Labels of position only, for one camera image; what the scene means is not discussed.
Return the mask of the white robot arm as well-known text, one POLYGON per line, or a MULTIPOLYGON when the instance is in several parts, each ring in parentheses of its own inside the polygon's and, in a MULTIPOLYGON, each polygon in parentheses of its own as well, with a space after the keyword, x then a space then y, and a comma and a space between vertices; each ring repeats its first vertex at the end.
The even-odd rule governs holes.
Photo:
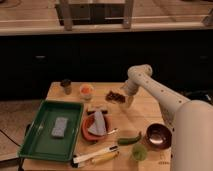
POLYGON ((140 87, 168 111, 172 131, 170 171, 213 171, 213 105, 175 92, 151 78, 148 64, 128 69, 123 85, 127 96, 140 87))

